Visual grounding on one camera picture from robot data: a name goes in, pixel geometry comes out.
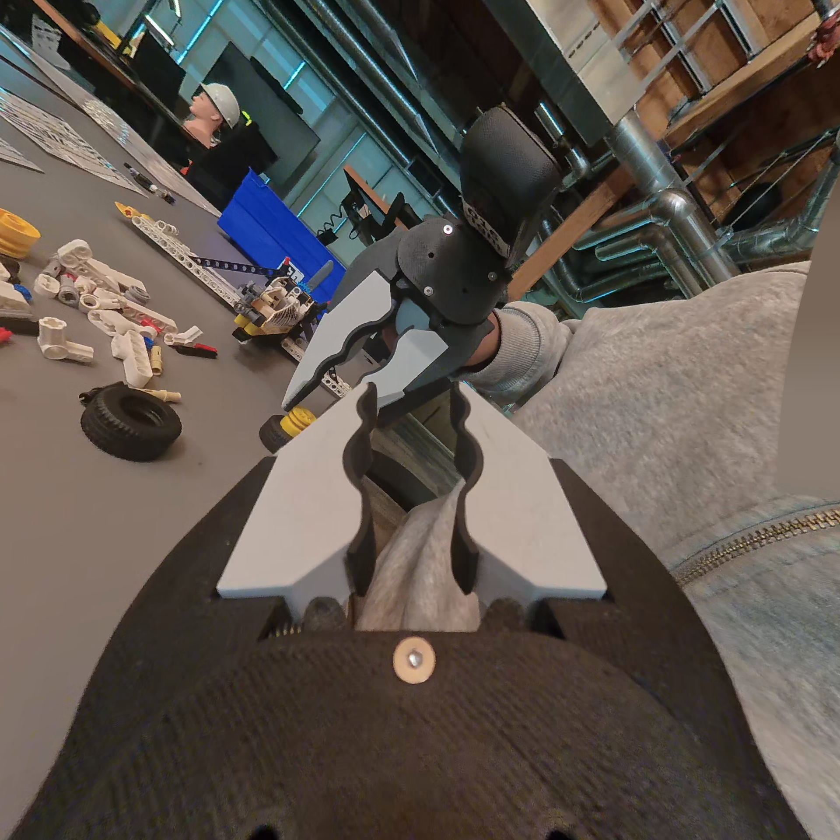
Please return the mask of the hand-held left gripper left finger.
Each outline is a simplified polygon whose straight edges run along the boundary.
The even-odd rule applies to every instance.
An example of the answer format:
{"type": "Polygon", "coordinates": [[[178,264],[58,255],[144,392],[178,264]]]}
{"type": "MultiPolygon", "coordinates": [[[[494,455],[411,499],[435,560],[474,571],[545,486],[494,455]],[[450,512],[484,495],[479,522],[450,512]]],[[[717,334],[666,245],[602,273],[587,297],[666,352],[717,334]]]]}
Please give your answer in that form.
{"type": "Polygon", "coordinates": [[[372,464],[375,385],[362,383],[276,453],[217,582],[223,598],[281,597],[293,618],[309,603],[367,593],[375,531],[363,476],[372,464]]]}

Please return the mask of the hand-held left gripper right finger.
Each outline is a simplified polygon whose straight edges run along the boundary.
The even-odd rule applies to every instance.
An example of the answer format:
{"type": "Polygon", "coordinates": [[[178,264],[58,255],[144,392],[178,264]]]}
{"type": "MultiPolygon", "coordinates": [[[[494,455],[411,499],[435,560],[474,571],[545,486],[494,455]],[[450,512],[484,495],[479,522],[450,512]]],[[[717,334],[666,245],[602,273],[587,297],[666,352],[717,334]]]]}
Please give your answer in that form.
{"type": "Polygon", "coordinates": [[[464,383],[455,383],[458,492],[451,569],[484,606],[530,612],[548,599],[600,600],[606,582],[549,455],[464,383]]]}

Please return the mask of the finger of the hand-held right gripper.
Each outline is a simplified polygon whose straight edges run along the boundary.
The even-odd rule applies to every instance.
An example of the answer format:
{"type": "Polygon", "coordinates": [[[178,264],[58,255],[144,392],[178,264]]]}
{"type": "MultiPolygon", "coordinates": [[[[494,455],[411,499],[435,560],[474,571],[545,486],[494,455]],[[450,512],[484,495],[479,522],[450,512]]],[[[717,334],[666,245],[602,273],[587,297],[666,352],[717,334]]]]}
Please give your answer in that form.
{"type": "Polygon", "coordinates": [[[357,342],[376,332],[392,315],[391,282],[373,271],[321,318],[282,401],[288,413],[306,398],[336,364],[345,362],[357,342]]]}
{"type": "Polygon", "coordinates": [[[365,379],[367,412],[410,413],[433,399],[441,389],[440,374],[433,367],[448,350],[442,336],[431,327],[431,316],[411,299],[399,304],[385,298],[364,305],[364,325],[379,327],[391,318],[404,327],[397,334],[390,360],[365,379]]]}

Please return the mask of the black lego tyre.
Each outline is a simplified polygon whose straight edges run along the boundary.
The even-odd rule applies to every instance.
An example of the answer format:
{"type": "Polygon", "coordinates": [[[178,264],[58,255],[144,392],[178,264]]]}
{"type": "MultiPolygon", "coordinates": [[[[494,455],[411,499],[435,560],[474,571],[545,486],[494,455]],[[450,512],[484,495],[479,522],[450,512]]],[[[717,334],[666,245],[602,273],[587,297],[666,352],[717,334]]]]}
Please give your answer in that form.
{"type": "Polygon", "coordinates": [[[273,455],[295,437],[294,433],[289,433],[283,427],[282,422],[286,419],[286,415],[270,416],[259,429],[259,439],[262,445],[273,455]]]}
{"type": "Polygon", "coordinates": [[[162,457],[182,434],[182,420],[170,405],[130,386],[84,406],[80,427],[101,451],[135,463],[162,457]]]}

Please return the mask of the person's right forearm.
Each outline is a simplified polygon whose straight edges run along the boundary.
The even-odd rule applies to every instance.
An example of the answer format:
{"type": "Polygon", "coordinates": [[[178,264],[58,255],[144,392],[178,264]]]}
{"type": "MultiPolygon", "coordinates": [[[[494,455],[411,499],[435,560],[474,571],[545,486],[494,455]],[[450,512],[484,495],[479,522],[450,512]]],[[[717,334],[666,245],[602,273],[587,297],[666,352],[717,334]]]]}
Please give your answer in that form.
{"type": "Polygon", "coordinates": [[[581,321],[558,320],[551,310],[526,301],[494,311],[501,326],[496,357],[480,371],[461,369],[457,377],[499,406],[521,405],[554,378],[581,321]]]}

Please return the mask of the zebra striped lego aircraft model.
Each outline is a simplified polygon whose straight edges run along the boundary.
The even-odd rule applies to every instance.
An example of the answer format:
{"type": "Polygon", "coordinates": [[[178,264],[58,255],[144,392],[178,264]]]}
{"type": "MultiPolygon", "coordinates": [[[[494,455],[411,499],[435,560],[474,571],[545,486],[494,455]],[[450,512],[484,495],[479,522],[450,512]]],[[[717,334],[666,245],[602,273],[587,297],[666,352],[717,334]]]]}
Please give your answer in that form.
{"type": "Polygon", "coordinates": [[[261,269],[200,257],[178,238],[173,225],[154,220],[130,205],[115,203],[115,207],[137,232],[234,311],[237,341],[279,340],[294,361],[302,360],[307,338],[326,305],[318,303],[309,288],[296,281],[297,270],[288,259],[278,269],[261,269]]]}

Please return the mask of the pile of loose lego pieces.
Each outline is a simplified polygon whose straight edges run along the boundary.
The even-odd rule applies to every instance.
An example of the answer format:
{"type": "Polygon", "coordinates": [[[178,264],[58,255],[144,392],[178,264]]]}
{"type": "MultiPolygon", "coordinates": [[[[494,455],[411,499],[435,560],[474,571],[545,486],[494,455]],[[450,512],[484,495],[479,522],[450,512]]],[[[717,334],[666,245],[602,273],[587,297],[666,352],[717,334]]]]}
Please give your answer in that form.
{"type": "Polygon", "coordinates": [[[2,256],[2,343],[14,335],[36,338],[41,354],[51,361],[92,364],[95,350],[68,337],[61,318],[37,318],[33,296],[78,311],[110,341],[112,357],[122,364],[122,382],[146,390],[163,374],[162,348],[214,360],[217,350],[201,341],[197,326],[179,330],[176,323],[151,310],[145,286],[135,278],[95,259],[87,241],[77,238],[57,249],[31,287],[19,281],[19,264],[2,256]]]}

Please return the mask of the person's right hand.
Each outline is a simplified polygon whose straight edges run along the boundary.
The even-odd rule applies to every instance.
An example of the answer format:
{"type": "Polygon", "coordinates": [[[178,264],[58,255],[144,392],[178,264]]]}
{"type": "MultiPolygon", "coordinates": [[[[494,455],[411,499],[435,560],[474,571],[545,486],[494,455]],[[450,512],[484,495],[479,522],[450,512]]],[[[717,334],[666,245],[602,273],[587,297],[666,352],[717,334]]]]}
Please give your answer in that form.
{"type": "Polygon", "coordinates": [[[490,364],[496,357],[501,345],[501,323],[496,311],[493,311],[487,320],[490,330],[479,342],[476,351],[469,357],[464,371],[472,373],[480,371],[490,364]]]}

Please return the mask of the background standing desk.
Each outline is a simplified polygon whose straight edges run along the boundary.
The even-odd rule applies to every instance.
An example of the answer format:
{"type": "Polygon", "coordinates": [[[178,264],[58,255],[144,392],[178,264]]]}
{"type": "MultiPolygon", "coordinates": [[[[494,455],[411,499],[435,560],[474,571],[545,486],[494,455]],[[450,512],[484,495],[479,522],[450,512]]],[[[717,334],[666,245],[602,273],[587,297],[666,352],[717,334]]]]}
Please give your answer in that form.
{"type": "Polygon", "coordinates": [[[360,241],[364,247],[383,240],[398,228],[410,229],[422,222],[402,192],[398,192],[388,203],[352,166],[345,165],[343,173],[349,191],[339,205],[339,213],[332,214],[330,220],[317,231],[316,238],[322,245],[328,246],[338,240],[338,226],[342,222],[350,225],[350,237],[360,241]]]}

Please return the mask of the black office chair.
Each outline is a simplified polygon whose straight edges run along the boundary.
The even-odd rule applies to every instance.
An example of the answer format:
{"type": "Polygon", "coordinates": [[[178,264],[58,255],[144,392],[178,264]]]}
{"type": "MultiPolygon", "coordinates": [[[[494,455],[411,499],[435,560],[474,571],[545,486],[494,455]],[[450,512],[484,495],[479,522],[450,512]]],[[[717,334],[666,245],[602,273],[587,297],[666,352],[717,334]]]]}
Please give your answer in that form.
{"type": "Polygon", "coordinates": [[[406,467],[376,450],[366,476],[406,512],[438,498],[406,467]]]}

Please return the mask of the blue plastic bin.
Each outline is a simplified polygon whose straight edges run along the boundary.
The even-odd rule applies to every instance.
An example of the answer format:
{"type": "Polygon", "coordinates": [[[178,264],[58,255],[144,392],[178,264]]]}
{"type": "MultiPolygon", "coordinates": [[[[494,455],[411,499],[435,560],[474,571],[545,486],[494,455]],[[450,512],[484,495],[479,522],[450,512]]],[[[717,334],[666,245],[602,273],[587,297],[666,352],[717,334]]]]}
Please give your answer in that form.
{"type": "Polygon", "coordinates": [[[217,224],[257,266],[277,268],[289,258],[310,281],[332,261],[332,271],[314,289],[318,301],[331,299],[343,278],[345,268],[338,258],[253,171],[248,171],[217,224]]]}

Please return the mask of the person's grey hoodie torso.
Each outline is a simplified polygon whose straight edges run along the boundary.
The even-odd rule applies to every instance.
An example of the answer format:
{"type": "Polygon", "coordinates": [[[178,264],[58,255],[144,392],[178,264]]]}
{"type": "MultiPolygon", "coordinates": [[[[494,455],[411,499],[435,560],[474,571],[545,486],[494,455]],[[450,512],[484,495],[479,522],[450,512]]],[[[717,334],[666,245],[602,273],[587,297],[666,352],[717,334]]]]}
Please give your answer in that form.
{"type": "Polygon", "coordinates": [[[551,458],[600,600],[455,581],[461,479],[407,513],[357,631],[340,838],[838,838],[838,495],[776,486],[810,262],[594,308],[510,420],[551,458]]]}

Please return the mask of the black background monitor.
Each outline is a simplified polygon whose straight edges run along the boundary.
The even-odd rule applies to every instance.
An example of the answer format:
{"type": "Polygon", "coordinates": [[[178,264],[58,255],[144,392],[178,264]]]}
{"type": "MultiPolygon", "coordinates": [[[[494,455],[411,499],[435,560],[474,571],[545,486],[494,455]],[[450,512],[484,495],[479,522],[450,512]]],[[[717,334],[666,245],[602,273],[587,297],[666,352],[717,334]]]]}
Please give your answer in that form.
{"type": "Polygon", "coordinates": [[[267,175],[269,186],[285,197],[312,162],[320,138],[292,100],[258,61],[228,44],[206,81],[234,93],[241,116],[218,145],[200,154],[190,168],[195,186],[214,183],[220,196],[231,196],[248,171],[267,175]]]}

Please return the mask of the mannequin head white helmet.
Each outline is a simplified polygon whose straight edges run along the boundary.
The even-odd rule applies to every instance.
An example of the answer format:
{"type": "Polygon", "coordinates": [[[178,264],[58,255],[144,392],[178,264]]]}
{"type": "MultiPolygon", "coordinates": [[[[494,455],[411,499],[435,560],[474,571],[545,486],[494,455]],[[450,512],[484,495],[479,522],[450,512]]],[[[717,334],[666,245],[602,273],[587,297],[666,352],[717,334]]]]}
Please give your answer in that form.
{"type": "Polygon", "coordinates": [[[229,87],[203,83],[192,99],[184,129],[209,150],[220,143],[223,132],[237,128],[240,116],[238,100],[229,87]]]}

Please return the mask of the printed paper leaflet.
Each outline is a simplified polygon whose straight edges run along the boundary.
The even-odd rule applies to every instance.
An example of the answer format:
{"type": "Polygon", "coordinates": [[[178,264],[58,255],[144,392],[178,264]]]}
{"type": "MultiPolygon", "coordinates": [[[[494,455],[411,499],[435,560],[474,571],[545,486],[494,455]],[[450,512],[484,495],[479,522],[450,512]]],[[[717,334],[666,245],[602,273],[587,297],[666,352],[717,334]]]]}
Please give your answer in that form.
{"type": "Polygon", "coordinates": [[[53,34],[53,31],[49,30],[47,39],[34,37],[29,54],[37,68],[129,156],[140,163],[148,172],[153,184],[202,208],[215,218],[220,218],[221,213],[188,184],[185,177],[176,172],[128,123],[68,75],[71,68],[58,54],[58,40],[53,34]]]}

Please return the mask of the zebra sticker sheet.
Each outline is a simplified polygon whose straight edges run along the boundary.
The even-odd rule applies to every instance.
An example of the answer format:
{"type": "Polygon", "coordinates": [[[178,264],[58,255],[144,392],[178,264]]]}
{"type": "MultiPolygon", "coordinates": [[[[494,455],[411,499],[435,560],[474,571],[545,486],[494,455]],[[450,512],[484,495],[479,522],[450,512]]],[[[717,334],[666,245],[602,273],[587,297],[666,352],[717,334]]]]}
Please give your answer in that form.
{"type": "Polygon", "coordinates": [[[95,150],[67,121],[1,89],[1,117],[50,156],[134,193],[144,191],[95,150]]]}

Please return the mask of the silver ventilation duct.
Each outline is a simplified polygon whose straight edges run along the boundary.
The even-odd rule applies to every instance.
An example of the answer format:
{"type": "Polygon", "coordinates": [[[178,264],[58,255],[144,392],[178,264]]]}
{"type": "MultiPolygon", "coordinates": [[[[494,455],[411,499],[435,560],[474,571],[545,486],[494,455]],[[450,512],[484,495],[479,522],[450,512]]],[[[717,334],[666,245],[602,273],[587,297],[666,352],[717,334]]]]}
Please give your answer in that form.
{"type": "Polygon", "coordinates": [[[539,290],[547,299],[533,290],[523,298],[580,317],[601,299],[647,281],[669,278],[691,298],[742,273],[636,108],[605,141],[619,168],[572,212],[551,208],[540,228],[540,247],[529,258],[546,265],[539,290]],[[583,276],[567,258],[576,245],[629,252],[609,258],[607,273],[583,276]]]}

